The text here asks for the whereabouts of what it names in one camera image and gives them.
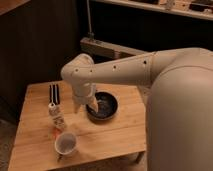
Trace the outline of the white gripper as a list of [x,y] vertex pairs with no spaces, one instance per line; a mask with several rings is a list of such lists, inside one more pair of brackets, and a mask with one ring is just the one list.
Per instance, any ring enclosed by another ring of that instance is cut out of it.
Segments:
[[73,99],[77,104],[74,104],[74,113],[78,113],[81,105],[88,105],[98,111],[98,102],[95,98],[96,85],[93,83],[85,83],[82,85],[74,85],[72,87]]

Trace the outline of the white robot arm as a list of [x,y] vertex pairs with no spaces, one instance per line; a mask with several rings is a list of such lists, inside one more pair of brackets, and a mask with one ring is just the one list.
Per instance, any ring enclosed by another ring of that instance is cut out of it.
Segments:
[[82,53],[61,77],[82,105],[93,101],[97,83],[148,87],[147,171],[213,171],[213,51],[171,49],[99,64]]

